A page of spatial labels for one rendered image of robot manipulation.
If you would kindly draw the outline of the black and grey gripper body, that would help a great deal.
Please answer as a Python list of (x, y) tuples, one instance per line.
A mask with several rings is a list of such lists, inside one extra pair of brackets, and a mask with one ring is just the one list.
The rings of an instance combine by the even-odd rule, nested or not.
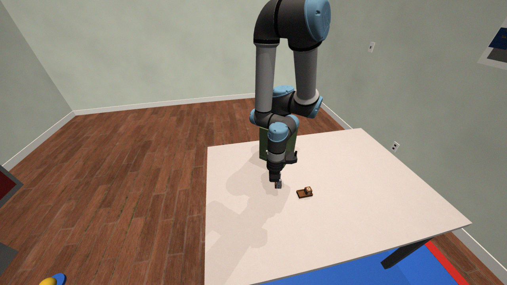
[(267, 153), (267, 169), (269, 170), (269, 181), (279, 182), (280, 171), (284, 168), (283, 164), (297, 163), (297, 151), (285, 151), (282, 154), (272, 154), (268, 150)]

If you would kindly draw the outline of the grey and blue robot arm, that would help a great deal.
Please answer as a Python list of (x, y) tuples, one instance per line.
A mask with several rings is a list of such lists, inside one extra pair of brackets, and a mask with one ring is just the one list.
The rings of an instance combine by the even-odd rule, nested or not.
[[(316, 89), (317, 54), (330, 23), (328, 0), (270, 0), (260, 11), (253, 34), (255, 109), (249, 120), (269, 130), (267, 149), (272, 154), (284, 153), (287, 141), (299, 127), (298, 118), (291, 113), (315, 118), (322, 104), (323, 97)], [(297, 92), (290, 85), (273, 88), (280, 38), (288, 39), (294, 53)]]

